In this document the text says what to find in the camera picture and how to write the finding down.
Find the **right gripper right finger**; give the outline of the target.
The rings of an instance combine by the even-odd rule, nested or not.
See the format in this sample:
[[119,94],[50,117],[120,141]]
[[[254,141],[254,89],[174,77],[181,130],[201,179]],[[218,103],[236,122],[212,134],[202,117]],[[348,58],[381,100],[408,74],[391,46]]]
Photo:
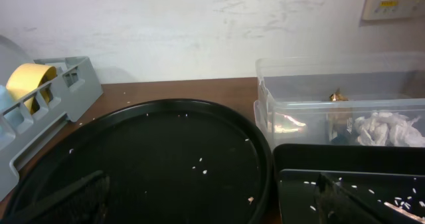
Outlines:
[[320,173],[313,198],[320,224],[418,223],[385,206],[372,207],[327,173]]

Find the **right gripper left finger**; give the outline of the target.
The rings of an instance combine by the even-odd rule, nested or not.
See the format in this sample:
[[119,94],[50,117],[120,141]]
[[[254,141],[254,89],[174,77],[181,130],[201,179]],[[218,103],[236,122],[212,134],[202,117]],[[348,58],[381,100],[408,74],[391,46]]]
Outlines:
[[110,177],[95,171],[1,220],[1,224],[103,223]]

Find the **white tissue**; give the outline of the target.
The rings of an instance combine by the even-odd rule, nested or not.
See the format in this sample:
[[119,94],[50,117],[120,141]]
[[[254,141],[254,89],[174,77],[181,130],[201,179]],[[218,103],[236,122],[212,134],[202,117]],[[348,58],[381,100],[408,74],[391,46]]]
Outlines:
[[424,132],[415,128],[421,116],[409,118],[395,112],[373,112],[355,120],[356,142],[362,146],[424,147]]

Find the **brown gold snack wrapper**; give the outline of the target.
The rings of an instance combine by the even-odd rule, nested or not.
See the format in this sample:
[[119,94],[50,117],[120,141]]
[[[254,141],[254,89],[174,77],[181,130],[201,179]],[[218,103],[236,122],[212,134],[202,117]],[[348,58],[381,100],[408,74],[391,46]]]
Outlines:
[[353,109],[350,107],[331,108],[327,114],[328,138],[330,144],[348,146],[353,131]]

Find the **yellow bowl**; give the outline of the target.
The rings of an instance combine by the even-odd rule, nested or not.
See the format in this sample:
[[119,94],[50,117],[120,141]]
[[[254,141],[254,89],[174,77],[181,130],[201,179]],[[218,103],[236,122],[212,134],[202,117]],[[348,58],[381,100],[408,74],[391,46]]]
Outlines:
[[44,83],[56,78],[56,68],[45,64],[25,63],[9,77],[6,89],[13,101],[18,101]]

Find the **grey round plate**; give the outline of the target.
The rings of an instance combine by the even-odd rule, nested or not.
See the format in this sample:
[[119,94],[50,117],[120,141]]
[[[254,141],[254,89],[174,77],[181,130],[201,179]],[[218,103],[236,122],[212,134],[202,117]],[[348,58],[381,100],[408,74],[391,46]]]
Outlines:
[[16,43],[1,35],[0,38],[0,82],[6,86],[9,77],[22,64],[34,63],[34,60]]

